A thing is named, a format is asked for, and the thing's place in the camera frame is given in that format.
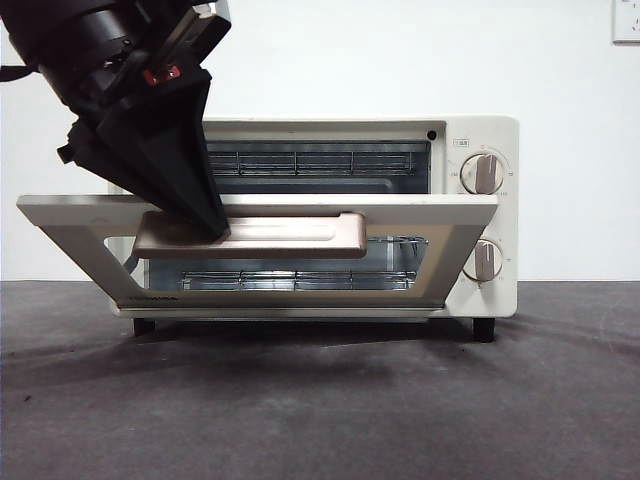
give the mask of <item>oven door handle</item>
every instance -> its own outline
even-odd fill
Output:
[[[364,215],[229,219],[229,234],[211,242],[195,225],[162,212],[142,218],[133,247],[138,258],[356,259],[367,254]]]

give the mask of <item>control knob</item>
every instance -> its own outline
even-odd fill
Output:
[[[504,167],[497,155],[480,153],[464,163],[460,180],[469,193],[491,195],[502,187]]]
[[[495,243],[480,240],[464,266],[464,273],[475,282],[490,282],[500,274],[502,261],[502,252]]]

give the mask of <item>oven rack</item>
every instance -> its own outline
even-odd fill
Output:
[[[309,290],[409,290],[417,272],[303,272],[239,271],[185,272],[183,290],[309,291]]]
[[[220,176],[409,176],[413,153],[228,153],[209,152],[214,175]]]

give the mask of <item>white wall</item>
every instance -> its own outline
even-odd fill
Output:
[[[208,115],[514,115],[521,278],[640,280],[640,46],[611,44],[609,0],[230,3]],[[104,185],[56,158],[72,116],[41,79],[3,105],[4,278],[79,278],[13,205]]]

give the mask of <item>gray carpet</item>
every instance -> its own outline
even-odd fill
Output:
[[[637,479],[640,283],[521,286],[468,322],[168,325],[92,284],[2,285],[19,479]]]

